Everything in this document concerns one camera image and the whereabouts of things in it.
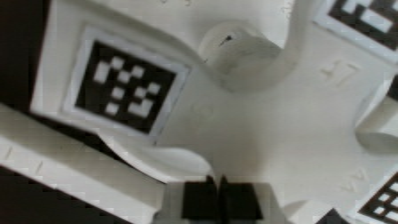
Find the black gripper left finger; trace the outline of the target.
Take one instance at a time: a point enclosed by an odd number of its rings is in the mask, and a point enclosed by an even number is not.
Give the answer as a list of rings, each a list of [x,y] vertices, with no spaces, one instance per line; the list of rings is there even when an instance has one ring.
[[[204,181],[186,182],[182,188],[181,218],[190,222],[218,221],[218,194],[211,177]]]

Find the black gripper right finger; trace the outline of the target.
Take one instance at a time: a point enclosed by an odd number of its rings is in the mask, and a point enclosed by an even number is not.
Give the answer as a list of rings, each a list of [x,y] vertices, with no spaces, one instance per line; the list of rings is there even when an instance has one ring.
[[[220,217],[223,222],[255,222],[262,219],[254,186],[220,179]]]

